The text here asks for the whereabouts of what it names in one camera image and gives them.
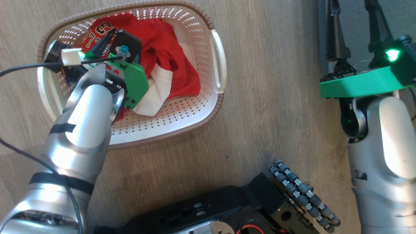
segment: red wire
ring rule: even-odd
[[[263,230],[259,226],[254,225],[254,224],[246,224],[246,225],[244,225],[243,228],[240,229],[240,230],[238,230],[236,234],[240,234],[240,231],[241,230],[244,230],[246,228],[254,228],[254,229],[257,229],[261,234],[264,234]]]

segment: black tape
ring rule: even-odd
[[[76,189],[79,191],[82,191],[84,193],[87,193],[89,195],[92,195],[92,191],[94,190],[94,185],[90,182],[87,182],[82,179],[74,178],[74,177],[68,177],[61,175],[65,182],[68,184],[68,186],[71,189]],[[32,178],[30,179],[29,184],[34,183],[41,183],[41,184],[55,184],[64,186],[61,182],[61,180],[53,173],[47,173],[47,172],[37,172],[34,173]]]
[[[49,134],[52,133],[63,133],[63,132],[73,132],[76,125],[64,123],[64,124],[55,124],[52,126]]]

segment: green light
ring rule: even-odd
[[[80,58],[84,59],[85,58],[85,54],[81,51],[78,51],[78,55]]]
[[[394,62],[399,57],[400,51],[391,49],[386,51],[386,54],[389,57],[390,62]]]

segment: brown woven rim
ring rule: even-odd
[[[76,22],[79,22],[79,21],[87,20],[89,18],[111,14],[113,12],[131,10],[131,9],[135,9],[135,8],[157,7],[157,6],[165,6],[165,5],[170,5],[170,6],[174,5],[174,6],[187,7],[189,9],[193,10],[194,12],[198,13],[201,16],[201,18],[207,24],[207,27],[208,27],[209,30],[214,29],[214,24],[213,24],[212,20],[210,19],[210,17],[207,15],[207,13],[205,13],[199,6],[196,6],[192,2],[185,2],[185,1],[181,1],[181,0],[144,0],[143,2],[124,3],[124,4],[119,4],[119,5],[115,5],[115,6],[111,6],[111,7],[104,7],[104,8],[100,8],[100,9],[96,9],[96,10],[87,11],[87,12],[84,12],[84,13],[73,15],[71,17],[67,17],[67,18],[57,22],[42,37],[42,39],[40,41],[40,45],[39,45],[38,50],[37,50],[37,61],[39,63],[43,62],[43,58],[45,56],[45,52],[46,52],[46,49],[48,47],[48,43],[51,40],[52,36],[56,32],[58,32],[61,28],[65,27],[67,25],[70,25],[70,24],[73,24],[73,23],[76,23]],[[218,112],[220,111],[221,106],[223,104],[223,100],[224,100],[224,94],[223,93],[218,94],[217,103],[215,104],[215,107],[212,110],[212,112],[205,119],[203,119],[202,121],[200,121],[197,124],[194,124],[192,126],[176,130],[174,132],[169,132],[169,133],[166,133],[166,134],[163,134],[163,135],[159,135],[159,136],[156,136],[156,137],[146,138],[146,139],[140,140],[139,141],[140,143],[138,143],[138,142],[128,142],[128,143],[124,143],[124,144],[111,145],[110,149],[119,149],[121,147],[128,147],[128,146],[132,146],[132,145],[139,146],[139,145],[144,145],[144,144],[150,144],[150,143],[153,143],[153,142],[156,142],[156,141],[159,141],[159,140],[168,139],[168,138],[180,135],[182,133],[186,133],[186,132],[201,128],[202,126],[211,122],[211,120],[213,120],[214,117],[218,114]]]

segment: laundry basket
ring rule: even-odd
[[[113,124],[110,144],[155,142],[210,122],[220,110],[224,98],[227,80],[225,55],[212,21],[192,3],[177,0],[130,3],[66,18],[43,37],[38,62],[43,61],[53,40],[74,45],[96,19],[122,13],[131,13],[140,20],[161,18],[172,24],[178,41],[191,50],[185,55],[199,74],[201,92],[198,96],[167,100],[153,117],[127,111],[122,120]],[[55,120],[62,113],[73,87],[67,85],[63,77],[43,67],[38,68],[37,79],[43,105]]]

